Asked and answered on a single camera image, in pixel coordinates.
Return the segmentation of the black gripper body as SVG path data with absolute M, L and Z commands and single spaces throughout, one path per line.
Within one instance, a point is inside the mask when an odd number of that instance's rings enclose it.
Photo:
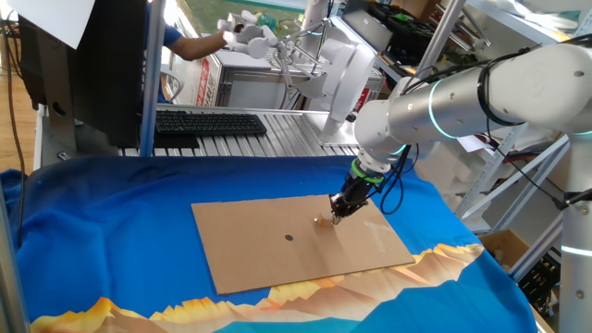
M 362 204 L 367 200 L 369 192 L 375 187 L 378 174 L 362 174 L 359 176 L 350 171 L 341 188 L 342 201 L 346 204 Z

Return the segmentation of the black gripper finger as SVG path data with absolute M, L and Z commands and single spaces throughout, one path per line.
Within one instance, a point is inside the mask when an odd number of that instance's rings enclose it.
M 348 205 L 345 203 L 345 195 L 340 193 L 329 195 L 330 212 L 332 215 L 331 224 L 338 225 L 347 216 Z
M 346 203 L 344 200 L 338 199 L 336 201 L 336 224 L 338 225 L 344 218 L 353 215 L 361 208 L 368 205 L 368 201 L 360 201 L 354 203 Z

